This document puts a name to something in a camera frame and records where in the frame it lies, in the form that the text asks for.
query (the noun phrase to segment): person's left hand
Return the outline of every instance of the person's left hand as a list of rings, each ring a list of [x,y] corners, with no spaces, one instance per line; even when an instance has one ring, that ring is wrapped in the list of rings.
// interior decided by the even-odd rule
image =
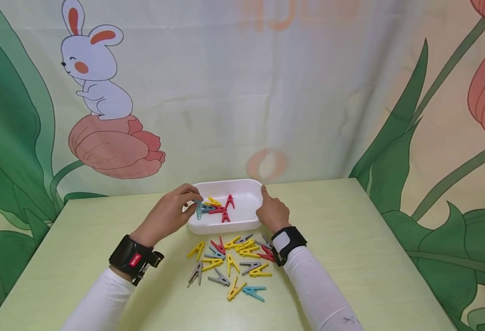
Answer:
[[[152,208],[138,229],[130,234],[130,238],[146,247],[153,247],[187,223],[196,211],[197,204],[193,203],[185,212],[182,209],[188,201],[195,200],[204,201],[204,198],[190,184],[183,184],[167,193]]]

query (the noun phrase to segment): flower stem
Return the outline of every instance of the flower stem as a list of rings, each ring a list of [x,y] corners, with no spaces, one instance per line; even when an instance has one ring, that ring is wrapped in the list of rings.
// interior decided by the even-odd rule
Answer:
[[[463,55],[465,55],[465,53],[469,50],[469,48],[471,48],[471,46],[476,42],[476,40],[482,35],[484,31],[485,18],[482,18],[478,21],[473,30],[471,30],[469,34],[463,39],[463,41],[460,43],[458,48],[456,48],[454,53],[452,53],[447,63],[445,63],[445,66],[443,67],[443,69],[441,69],[441,72],[434,80],[434,83],[432,83],[432,86],[430,86],[428,91],[425,93],[423,100],[421,100],[421,103],[417,106],[416,112],[414,112],[414,115],[412,116],[410,123],[406,128],[406,131],[408,131],[408,129],[410,129],[417,122],[417,120],[421,116],[421,113],[423,112],[425,107],[427,107],[430,99],[434,97],[434,94],[440,88],[441,84],[445,81],[445,79],[447,79],[454,67],[458,64],[458,62],[460,62]]]
[[[452,187],[452,185],[456,184],[458,181],[484,163],[485,150],[448,174],[445,178],[438,182],[438,184],[436,184],[430,190],[430,192],[428,192],[423,201],[421,201],[417,207],[416,211],[411,215],[411,219],[416,222],[419,221],[421,217],[423,217],[425,213],[434,205],[434,203],[438,201],[438,199],[441,198],[441,196],[447,192],[449,188]]]
[[[83,166],[83,165],[84,164],[82,163],[81,160],[77,160],[75,162],[72,162],[72,163],[68,164],[67,166],[65,166],[64,168],[62,168],[59,172],[57,172],[55,177],[53,177],[53,180],[51,180],[49,191],[51,192],[51,198],[53,199],[53,205],[55,206],[55,209],[58,209],[57,212],[60,212],[60,207],[59,207],[60,204],[58,203],[58,194],[57,194],[58,184],[60,183],[62,178],[65,177],[65,175],[69,174],[70,172],[72,172],[76,168]]]
[[[432,261],[447,262],[459,266],[463,266],[472,270],[485,272],[485,262],[475,261],[470,258],[451,257],[449,255],[441,255],[435,253],[426,253],[424,251],[406,251],[409,257],[417,257],[430,259]]]

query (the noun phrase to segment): finger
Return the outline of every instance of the finger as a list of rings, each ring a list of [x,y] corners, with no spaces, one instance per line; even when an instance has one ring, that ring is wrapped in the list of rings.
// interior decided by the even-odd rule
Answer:
[[[193,203],[185,212],[182,213],[182,217],[185,219],[185,222],[190,219],[191,216],[196,212],[196,209],[198,207],[198,203]]]
[[[193,192],[187,192],[182,195],[178,196],[178,201],[179,203],[182,204],[182,206],[187,202],[187,201],[204,201],[204,198],[202,198],[199,194],[193,193]]]
[[[261,186],[261,194],[263,195],[263,200],[270,199],[270,195],[268,195],[268,191],[266,190],[265,185]]]
[[[184,193],[187,193],[187,192],[193,192],[193,193],[196,193],[196,194],[200,194],[200,192],[198,191],[197,188],[195,188],[193,185],[191,184],[182,184],[180,185],[179,187],[175,188],[173,190],[173,193],[176,193],[176,194],[184,194]]]

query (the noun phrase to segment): rabbit ear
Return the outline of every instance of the rabbit ear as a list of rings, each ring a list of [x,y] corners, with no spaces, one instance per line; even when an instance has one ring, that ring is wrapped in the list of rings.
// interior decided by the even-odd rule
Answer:
[[[106,46],[115,46],[123,41],[123,31],[114,25],[99,25],[89,34],[90,43],[102,43]]]
[[[70,34],[82,34],[84,25],[84,10],[78,0],[64,0],[62,3],[62,18]]]

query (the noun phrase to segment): printed backdrop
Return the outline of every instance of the printed backdrop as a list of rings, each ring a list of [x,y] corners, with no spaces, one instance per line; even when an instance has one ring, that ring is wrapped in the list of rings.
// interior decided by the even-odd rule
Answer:
[[[0,305],[70,199],[347,176],[485,331],[485,0],[0,0]]]

